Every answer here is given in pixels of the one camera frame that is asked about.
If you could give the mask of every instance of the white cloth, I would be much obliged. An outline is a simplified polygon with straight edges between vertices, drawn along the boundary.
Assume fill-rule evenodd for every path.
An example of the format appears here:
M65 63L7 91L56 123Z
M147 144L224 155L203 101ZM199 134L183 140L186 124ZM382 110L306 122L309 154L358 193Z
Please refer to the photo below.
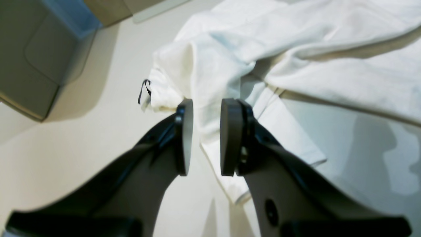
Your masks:
M418 0L226 0L192 16L173 43L154 53L151 105L174 108L183 97L193 99L203 150L236 202L247 185L240 177L220 177L222 98L246 99L286 149L319 162L324 155L276 88L420 123L420 41L352 54L420 24Z

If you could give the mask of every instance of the white floor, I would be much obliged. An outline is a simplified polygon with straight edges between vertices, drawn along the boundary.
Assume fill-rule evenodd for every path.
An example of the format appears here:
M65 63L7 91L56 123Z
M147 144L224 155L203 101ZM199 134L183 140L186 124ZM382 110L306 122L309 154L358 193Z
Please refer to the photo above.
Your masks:
M192 0L140 24L127 19L98 31L81 77L63 88L43 123L0 104L2 226L11 210L41 207L74 190L171 114L137 104L152 52L171 42L191 14L217 2ZM320 172L379 211L405 214L412 236L421 236L420 127L284 100L328 157ZM260 236L252 202L228 201L194 140L189 176L168 188L154 236Z

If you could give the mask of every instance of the black strap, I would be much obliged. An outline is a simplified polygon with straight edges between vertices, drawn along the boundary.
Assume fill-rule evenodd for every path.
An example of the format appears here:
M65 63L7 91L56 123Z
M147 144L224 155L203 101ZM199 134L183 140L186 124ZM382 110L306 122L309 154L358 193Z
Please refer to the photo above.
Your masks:
M151 81L149 81L149 79L143 80L142 87L140 88L140 95L139 95L139 98L137 99L138 104L140 104L140 97L142 97L143 85L145 86L146 90L148 91L148 94L150 96L152 95L152 91L148 88L148 86L146 85L146 82L149 84L149 86L151 86Z

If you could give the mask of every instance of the white surface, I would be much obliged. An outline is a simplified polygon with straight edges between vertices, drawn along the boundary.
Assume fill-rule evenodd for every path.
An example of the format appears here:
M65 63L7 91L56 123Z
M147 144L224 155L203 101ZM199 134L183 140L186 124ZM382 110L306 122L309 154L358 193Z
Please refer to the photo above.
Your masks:
M127 19L100 30L81 77L64 87L42 124L0 103L1 225L13 209L41 207L74 190L171 113L137 104L151 54L172 41L190 14L213 4L194 0L141 24ZM358 200L404 213L412 236L421 236L419 127L331 105L283 102L328 157L318 170ZM194 136L189 176L168 188L154 235L260 236L252 203L228 201L198 147L197 130Z

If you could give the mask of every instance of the white fabric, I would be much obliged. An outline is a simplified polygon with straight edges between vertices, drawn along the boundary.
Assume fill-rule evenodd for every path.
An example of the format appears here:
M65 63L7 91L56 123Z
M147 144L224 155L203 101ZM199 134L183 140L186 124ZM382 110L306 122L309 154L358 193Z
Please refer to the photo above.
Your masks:
M324 155L278 94L288 89L420 123L420 41L373 45L420 24L418 0L226 0L192 16L173 43L155 52L151 105L174 108L183 97L193 99L203 150L235 202L247 185L240 177L220 177L222 98L246 99L286 149L319 162ZM364 45L375 51L350 50Z

